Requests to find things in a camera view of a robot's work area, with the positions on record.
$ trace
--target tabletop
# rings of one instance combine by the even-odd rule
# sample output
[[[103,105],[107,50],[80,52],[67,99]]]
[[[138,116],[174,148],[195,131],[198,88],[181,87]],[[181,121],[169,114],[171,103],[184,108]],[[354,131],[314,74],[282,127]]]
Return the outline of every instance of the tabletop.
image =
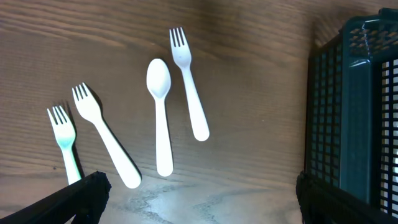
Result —
[[[47,108],[69,108],[84,175],[112,185],[100,223],[301,223],[307,60],[353,16],[390,0],[0,1],[0,218],[68,185]],[[192,133],[169,29],[183,27],[210,129]],[[174,172],[157,173],[154,58],[169,67]],[[142,174],[128,189],[72,87],[87,83]]]

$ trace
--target spoon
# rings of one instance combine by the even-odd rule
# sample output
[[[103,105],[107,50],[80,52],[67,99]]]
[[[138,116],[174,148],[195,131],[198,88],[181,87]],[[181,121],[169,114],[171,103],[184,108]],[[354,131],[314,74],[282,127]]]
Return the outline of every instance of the spoon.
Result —
[[[147,87],[155,99],[156,108],[156,167],[157,172],[167,177],[173,172],[172,147],[166,120],[165,99],[172,81],[166,63],[153,59],[147,71]]]

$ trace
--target fork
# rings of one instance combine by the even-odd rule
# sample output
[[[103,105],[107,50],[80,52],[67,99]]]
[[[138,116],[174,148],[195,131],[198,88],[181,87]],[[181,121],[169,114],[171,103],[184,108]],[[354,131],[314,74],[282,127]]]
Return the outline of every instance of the fork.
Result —
[[[107,127],[100,106],[86,84],[82,83],[72,88],[72,93],[81,117],[93,123],[97,128],[124,184],[130,189],[138,187],[141,183],[141,175]]]
[[[192,131],[198,141],[206,141],[210,132],[191,73],[192,55],[182,27],[170,29],[170,44],[175,64],[181,69],[187,94]]]
[[[57,122],[54,121],[49,109],[47,109],[47,112],[49,113],[51,125],[54,130],[55,140],[62,151],[63,161],[65,162],[65,168],[67,170],[68,183],[71,185],[81,179],[72,152],[72,145],[76,139],[75,128],[73,128],[72,122],[61,106],[59,106],[59,108],[53,106],[52,110]]]

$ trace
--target wooden table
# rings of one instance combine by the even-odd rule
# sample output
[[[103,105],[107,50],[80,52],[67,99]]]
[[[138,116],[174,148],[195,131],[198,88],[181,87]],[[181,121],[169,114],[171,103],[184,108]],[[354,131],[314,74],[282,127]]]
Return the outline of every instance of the wooden table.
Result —
[[[101,223],[300,223],[307,57],[344,21],[398,7],[389,0],[0,1],[0,217],[67,186],[46,108],[69,104],[84,173],[107,173]],[[210,127],[193,137],[169,28],[185,28]],[[154,101],[146,70],[169,65],[167,114],[175,170],[155,166]],[[122,183],[72,87],[86,82],[134,159],[138,189]]]

